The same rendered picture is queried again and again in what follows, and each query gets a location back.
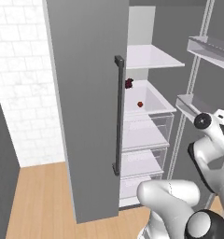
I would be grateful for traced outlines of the white fridge shelf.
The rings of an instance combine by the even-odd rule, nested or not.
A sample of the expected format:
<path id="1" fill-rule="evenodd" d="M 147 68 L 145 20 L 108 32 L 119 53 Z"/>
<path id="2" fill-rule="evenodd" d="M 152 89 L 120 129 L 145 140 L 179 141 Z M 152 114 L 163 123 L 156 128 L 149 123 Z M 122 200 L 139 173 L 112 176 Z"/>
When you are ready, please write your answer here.
<path id="1" fill-rule="evenodd" d="M 153 45 L 130 45 L 127 48 L 128 70 L 183 66 L 176 58 Z"/>

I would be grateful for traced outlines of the white door shelf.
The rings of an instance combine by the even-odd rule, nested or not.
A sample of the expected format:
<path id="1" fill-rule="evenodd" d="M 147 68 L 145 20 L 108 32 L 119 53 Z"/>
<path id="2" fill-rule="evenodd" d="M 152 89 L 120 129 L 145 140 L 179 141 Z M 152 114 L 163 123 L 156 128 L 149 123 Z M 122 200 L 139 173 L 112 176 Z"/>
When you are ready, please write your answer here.
<path id="1" fill-rule="evenodd" d="M 194 94 L 180 94 L 176 98 L 175 106 L 193 122 L 197 115 L 205 112 L 213 114 L 216 110 Z"/>
<path id="2" fill-rule="evenodd" d="M 190 36 L 187 51 L 224 69 L 224 41 L 210 36 Z"/>

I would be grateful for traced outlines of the clear fridge drawer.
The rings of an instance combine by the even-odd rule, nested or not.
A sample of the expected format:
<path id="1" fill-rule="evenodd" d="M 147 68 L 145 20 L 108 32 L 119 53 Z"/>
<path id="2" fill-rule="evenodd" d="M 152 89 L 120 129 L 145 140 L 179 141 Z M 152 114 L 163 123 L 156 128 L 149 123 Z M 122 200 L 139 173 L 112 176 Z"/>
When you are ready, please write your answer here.
<path id="1" fill-rule="evenodd" d="M 122 151 L 168 148 L 173 122 L 172 113 L 125 117 Z"/>
<path id="2" fill-rule="evenodd" d="M 121 156 L 121 177 L 162 174 L 166 151 L 166 148 L 162 148 L 123 153 Z"/>
<path id="3" fill-rule="evenodd" d="M 120 181 L 119 197 L 120 199 L 131 198 L 136 196 L 137 187 L 141 182 L 148 180 L 158 180 L 162 178 L 162 174 L 154 176 L 139 176 Z"/>

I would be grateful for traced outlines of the grey open fridge door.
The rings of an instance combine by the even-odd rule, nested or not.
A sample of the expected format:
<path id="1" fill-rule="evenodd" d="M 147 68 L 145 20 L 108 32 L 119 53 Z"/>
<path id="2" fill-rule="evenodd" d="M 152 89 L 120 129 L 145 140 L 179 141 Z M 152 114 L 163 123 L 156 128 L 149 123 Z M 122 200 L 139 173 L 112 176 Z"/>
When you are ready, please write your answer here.
<path id="1" fill-rule="evenodd" d="M 207 1 L 201 31 L 192 36 L 206 35 L 224 41 L 224 0 Z M 194 94 L 215 110 L 224 109 L 224 69 L 192 55 L 189 83 L 183 94 Z M 195 206 L 197 209 L 209 208 L 215 198 L 215 194 L 204 185 L 188 154 L 189 144 L 202 137 L 203 133 L 196 130 L 193 122 L 181 113 L 168 177 L 191 180 L 197 184 L 201 192 L 200 201 Z"/>

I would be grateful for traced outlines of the grey fridge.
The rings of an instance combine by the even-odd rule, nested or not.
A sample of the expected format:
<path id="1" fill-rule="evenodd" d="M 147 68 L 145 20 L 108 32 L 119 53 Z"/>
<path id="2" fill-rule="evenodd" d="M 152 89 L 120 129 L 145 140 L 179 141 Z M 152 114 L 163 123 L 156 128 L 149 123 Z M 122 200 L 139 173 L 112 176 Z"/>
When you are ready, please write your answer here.
<path id="1" fill-rule="evenodd" d="M 186 179 L 201 190 L 199 209 L 209 206 L 187 153 L 198 136 L 181 113 L 192 97 L 200 61 L 187 53 L 190 35 L 204 32 L 208 0 L 130 0 L 119 208 L 139 205 L 140 182 Z"/>

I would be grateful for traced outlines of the grey closed fridge door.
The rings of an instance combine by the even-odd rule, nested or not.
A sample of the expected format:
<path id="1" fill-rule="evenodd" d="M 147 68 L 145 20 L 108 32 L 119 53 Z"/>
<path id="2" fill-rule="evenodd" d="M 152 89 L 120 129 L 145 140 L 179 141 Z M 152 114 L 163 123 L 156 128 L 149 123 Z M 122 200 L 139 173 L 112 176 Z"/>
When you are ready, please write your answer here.
<path id="1" fill-rule="evenodd" d="M 76 222 L 119 213 L 116 160 L 119 69 L 129 0 L 43 0 L 63 150 Z"/>

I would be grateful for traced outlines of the grey cabinet side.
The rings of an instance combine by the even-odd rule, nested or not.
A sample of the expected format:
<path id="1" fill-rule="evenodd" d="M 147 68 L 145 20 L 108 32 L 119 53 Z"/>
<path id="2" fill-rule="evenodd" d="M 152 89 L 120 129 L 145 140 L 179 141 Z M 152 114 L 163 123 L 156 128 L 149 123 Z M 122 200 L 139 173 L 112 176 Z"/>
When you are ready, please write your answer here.
<path id="1" fill-rule="evenodd" d="M 6 239 L 19 171 L 18 159 L 0 104 L 0 239 Z"/>

